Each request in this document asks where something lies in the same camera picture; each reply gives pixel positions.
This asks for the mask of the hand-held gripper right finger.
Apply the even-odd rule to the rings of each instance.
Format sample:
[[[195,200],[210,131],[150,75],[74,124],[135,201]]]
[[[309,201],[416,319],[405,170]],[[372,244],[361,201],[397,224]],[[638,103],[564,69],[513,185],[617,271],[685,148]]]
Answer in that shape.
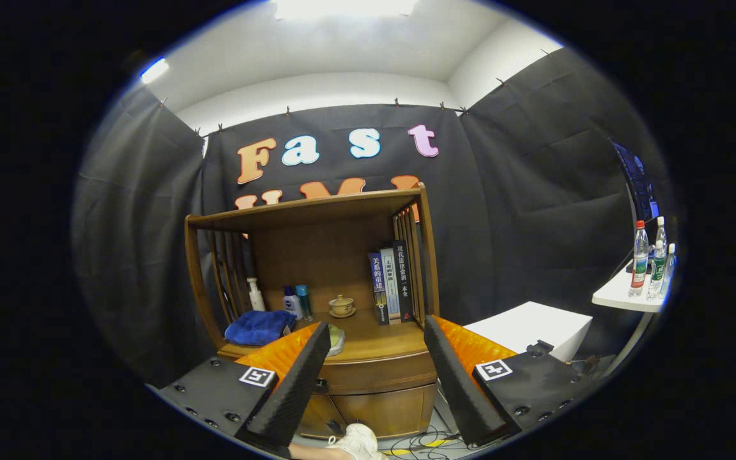
[[[544,426],[595,386],[550,355],[544,341],[517,353],[435,315],[427,315],[423,327],[442,393],[469,446]]]

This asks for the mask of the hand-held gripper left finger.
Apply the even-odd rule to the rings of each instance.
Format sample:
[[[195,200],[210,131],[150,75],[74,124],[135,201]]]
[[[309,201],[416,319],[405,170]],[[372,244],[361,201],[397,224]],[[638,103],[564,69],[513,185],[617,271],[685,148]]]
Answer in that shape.
[[[292,346],[284,353],[288,361],[284,372],[273,364],[212,357],[166,387],[148,385],[148,389],[181,415],[226,440],[256,452],[288,457],[289,443],[330,352],[329,324],[318,321],[246,357],[262,358],[277,346]]]

